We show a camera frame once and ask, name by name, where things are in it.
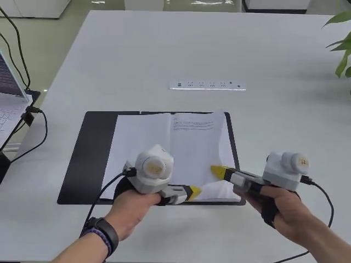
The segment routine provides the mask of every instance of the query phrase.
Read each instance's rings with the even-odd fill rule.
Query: laptop keyboard
[[[7,130],[7,124],[13,125],[11,120],[18,118],[23,112],[22,106],[1,106],[0,105],[0,132]]]

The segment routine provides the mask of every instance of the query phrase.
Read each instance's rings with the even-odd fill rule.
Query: white paper
[[[102,187],[122,171],[126,160],[134,164],[138,154],[155,144],[169,152],[171,118],[170,113],[118,116]],[[118,181],[101,198],[113,199]]]
[[[122,171],[126,160],[134,163],[155,144],[174,157],[172,184],[202,188],[197,201],[240,200],[231,183],[218,181],[211,172],[211,165],[235,167],[223,112],[119,116],[102,187]],[[101,197],[112,199],[117,183]]]
[[[235,167],[233,151],[231,149],[228,125],[227,122],[223,122],[222,133],[219,139],[219,157],[220,165]],[[205,184],[201,187],[202,192],[199,194],[195,201],[218,201],[218,202],[232,202],[240,201],[241,197],[233,192],[232,183],[226,181],[217,181],[209,184]]]
[[[171,155],[174,158],[172,184],[202,187],[217,179],[211,165],[220,165],[219,139],[224,113],[178,113],[173,117]]]

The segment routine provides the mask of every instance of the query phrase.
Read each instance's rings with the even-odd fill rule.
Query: human hand
[[[116,230],[120,241],[133,232],[152,205],[159,203],[158,193],[143,195],[129,190],[116,198],[105,220]]]
[[[262,205],[250,194],[235,193],[246,199],[258,212],[262,212]],[[304,229],[315,217],[300,198],[288,190],[271,186],[263,186],[260,194],[273,198],[280,212],[274,218],[275,229],[292,242],[304,246]]]

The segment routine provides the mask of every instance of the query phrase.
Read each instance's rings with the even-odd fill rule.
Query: plant leaf
[[[345,76],[346,77],[351,77],[351,67],[347,68],[347,70],[345,71]]]
[[[339,78],[341,77],[342,72],[346,68],[348,56],[350,56],[350,54],[351,54],[351,50],[346,50],[345,54],[344,54],[344,57],[342,58],[342,60],[340,61],[338,67],[336,68],[335,74]]]
[[[329,24],[341,23],[348,20],[351,20],[351,12],[342,12],[340,14],[337,14],[336,16],[333,16],[323,27]]]
[[[351,49],[351,39],[346,39],[343,43],[333,48],[331,51],[347,50]]]
[[[344,42],[346,42],[346,41],[351,41],[351,40],[349,40],[349,39],[343,39],[343,40],[340,40],[340,41],[337,41],[337,42],[334,42],[334,43],[332,43],[332,44],[330,44],[330,45],[328,45],[327,47],[325,47],[325,48],[329,48],[329,47],[331,47],[332,45],[336,45],[336,44],[341,44],[341,43],[344,43]]]

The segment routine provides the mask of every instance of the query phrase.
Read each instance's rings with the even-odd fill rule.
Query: power outlet
[[[178,90],[246,90],[246,85],[238,81],[171,81],[170,89]]]

